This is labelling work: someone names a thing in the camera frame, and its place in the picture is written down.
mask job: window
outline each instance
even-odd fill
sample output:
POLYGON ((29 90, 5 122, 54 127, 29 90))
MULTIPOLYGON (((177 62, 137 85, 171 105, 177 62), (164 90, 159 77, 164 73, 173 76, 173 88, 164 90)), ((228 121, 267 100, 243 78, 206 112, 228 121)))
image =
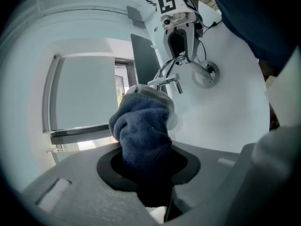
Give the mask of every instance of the window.
POLYGON ((77 142, 77 143, 70 143, 70 144, 62 144, 58 146, 58 152, 78 152, 78 151, 84 151, 89 149, 94 149, 97 147, 101 147, 104 145, 109 145, 112 143, 117 142, 114 137, 105 137, 97 140, 92 141, 83 141, 83 142, 77 142))
POLYGON ((43 96, 44 132, 108 123, 118 110, 114 66, 112 56, 55 56, 43 96))
POLYGON ((117 102, 119 107, 122 97, 126 94, 126 92, 129 89, 126 65, 115 65, 115 83, 116 83, 117 102))

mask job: white wall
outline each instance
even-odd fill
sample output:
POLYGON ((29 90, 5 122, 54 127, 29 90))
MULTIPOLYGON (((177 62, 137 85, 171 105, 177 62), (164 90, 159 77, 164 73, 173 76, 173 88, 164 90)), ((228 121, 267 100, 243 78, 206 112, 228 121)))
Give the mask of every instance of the white wall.
MULTIPOLYGON (((221 19, 204 3, 199 2, 198 10, 207 26, 221 19)), ((160 17, 146 4, 140 7, 140 13, 163 65, 171 58, 164 47, 160 17)), ((189 66, 173 68, 172 73, 180 76, 183 93, 179 95, 175 86, 167 86, 179 121, 169 135, 189 145, 239 153, 244 145, 257 142, 269 131, 269 101, 262 72, 247 43, 223 23, 201 40, 206 58, 219 67, 219 81, 213 88, 203 89, 192 80, 189 66)), ((202 46, 198 47, 198 57, 205 59, 202 46)))
POLYGON ((51 142, 49 135, 42 133, 41 118, 43 89, 53 55, 80 53, 91 42, 109 44, 94 47, 93 52, 104 49, 121 57, 114 54, 119 50, 112 46, 122 40, 127 51, 131 33, 148 38, 147 32, 133 27, 125 15, 62 12, 36 21, 9 52, 0 51, 0 158, 15 189, 22 191, 55 164, 52 155, 46 153, 51 142))
POLYGON ((76 9, 115 11, 127 15, 128 5, 139 7, 131 0, 23 0, 11 15, 9 26, 0 37, 0 49, 5 49, 1 48, 2 43, 8 47, 10 41, 15 40, 33 22, 44 16, 76 9))

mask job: gray panel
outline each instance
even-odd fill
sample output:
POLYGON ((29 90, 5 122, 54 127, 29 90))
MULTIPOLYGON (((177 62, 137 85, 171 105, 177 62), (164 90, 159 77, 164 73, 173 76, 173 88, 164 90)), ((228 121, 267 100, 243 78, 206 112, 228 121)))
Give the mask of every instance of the gray panel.
POLYGON ((139 27, 139 28, 146 28, 145 25, 143 23, 140 23, 136 20, 133 20, 133 25, 136 26, 136 27, 139 27))
POLYGON ((127 16, 130 19, 133 19, 137 22, 140 22, 140 23, 144 24, 144 21, 141 17, 140 12, 137 9, 133 8, 133 7, 127 6, 127 16))
POLYGON ((131 34, 132 47, 139 84, 145 84, 154 79, 160 68, 156 51, 152 42, 146 38, 131 34))

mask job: robotic arm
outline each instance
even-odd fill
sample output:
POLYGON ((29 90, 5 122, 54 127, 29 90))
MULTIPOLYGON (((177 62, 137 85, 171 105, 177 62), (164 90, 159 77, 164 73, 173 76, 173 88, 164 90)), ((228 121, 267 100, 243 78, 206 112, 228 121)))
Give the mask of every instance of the robotic arm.
POLYGON ((169 75, 174 65, 181 65, 183 60, 193 69, 193 80, 203 88, 211 88, 217 83, 219 70, 211 61, 194 62, 197 58, 199 38, 203 36, 203 18, 192 0, 158 0, 158 12, 160 13, 164 28, 163 43, 169 60, 157 73, 154 80, 148 83, 156 89, 162 85, 174 83, 178 92, 182 89, 179 83, 179 75, 169 75))

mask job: blue towel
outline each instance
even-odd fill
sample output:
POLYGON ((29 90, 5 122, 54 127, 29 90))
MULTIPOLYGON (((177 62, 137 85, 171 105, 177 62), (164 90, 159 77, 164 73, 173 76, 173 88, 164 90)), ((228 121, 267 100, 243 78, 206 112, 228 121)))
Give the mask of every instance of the blue towel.
POLYGON ((142 94, 126 94, 109 128, 122 147, 123 167, 138 181, 170 178, 165 163, 172 149, 167 133, 168 108, 142 94))

